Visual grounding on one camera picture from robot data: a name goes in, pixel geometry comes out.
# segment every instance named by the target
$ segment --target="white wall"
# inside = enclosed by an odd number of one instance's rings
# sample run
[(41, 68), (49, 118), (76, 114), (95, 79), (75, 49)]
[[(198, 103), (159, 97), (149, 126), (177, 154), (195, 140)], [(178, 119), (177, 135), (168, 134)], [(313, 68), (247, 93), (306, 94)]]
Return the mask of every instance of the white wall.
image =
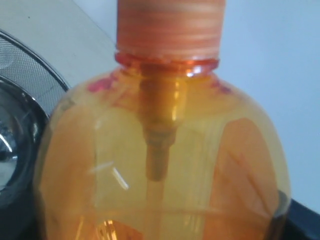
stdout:
[[(75, 1), (115, 42), (116, 0)], [(320, 1), (229, 0), (217, 72), (269, 113), (293, 197), (320, 213)]]

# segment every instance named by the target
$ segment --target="white surface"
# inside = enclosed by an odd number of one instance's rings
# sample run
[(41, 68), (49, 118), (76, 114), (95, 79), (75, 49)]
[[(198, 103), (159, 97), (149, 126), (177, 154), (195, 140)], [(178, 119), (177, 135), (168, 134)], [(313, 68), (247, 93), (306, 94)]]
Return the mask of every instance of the white surface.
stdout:
[[(114, 43), (116, 0), (77, 2)], [(229, 0), (217, 71), (267, 110), (286, 152), (293, 197), (318, 213), (319, 13), (317, 0)], [(2, 0), (0, 28), (71, 85), (115, 66), (114, 44), (72, 0)]]
[[(116, 0), (75, 1), (115, 42)], [(269, 113), (293, 197), (320, 213), (320, 1), (227, 2), (217, 72)]]

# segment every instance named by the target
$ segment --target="bottle neck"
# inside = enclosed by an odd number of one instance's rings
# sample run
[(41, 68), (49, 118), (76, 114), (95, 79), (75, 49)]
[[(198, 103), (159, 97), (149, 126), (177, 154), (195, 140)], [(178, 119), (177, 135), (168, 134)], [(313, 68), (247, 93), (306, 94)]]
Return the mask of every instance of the bottle neck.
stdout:
[(117, 52), (115, 60), (126, 71), (139, 72), (143, 75), (165, 74), (180, 77), (195, 77), (211, 74), (218, 68), (218, 59), (169, 61), (156, 58), (139, 57), (124, 52)]

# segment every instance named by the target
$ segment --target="bottle cap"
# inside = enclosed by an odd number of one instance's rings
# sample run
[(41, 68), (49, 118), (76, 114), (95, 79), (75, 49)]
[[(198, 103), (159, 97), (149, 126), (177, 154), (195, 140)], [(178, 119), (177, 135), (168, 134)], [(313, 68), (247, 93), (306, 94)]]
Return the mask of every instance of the bottle cap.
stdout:
[(118, 0), (117, 49), (174, 61), (218, 59), (226, 0)]

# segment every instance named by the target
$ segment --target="bottle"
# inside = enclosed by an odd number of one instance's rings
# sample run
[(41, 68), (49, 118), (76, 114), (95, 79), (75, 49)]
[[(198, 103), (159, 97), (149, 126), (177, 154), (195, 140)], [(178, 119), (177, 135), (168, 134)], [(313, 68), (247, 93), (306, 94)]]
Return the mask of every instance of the bottle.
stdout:
[(291, 193), (275, 128), (213, 72), (224, 10), (118, 0), (119, 67), (70, 90), (42, 139), (43, 239), (280, 238)]

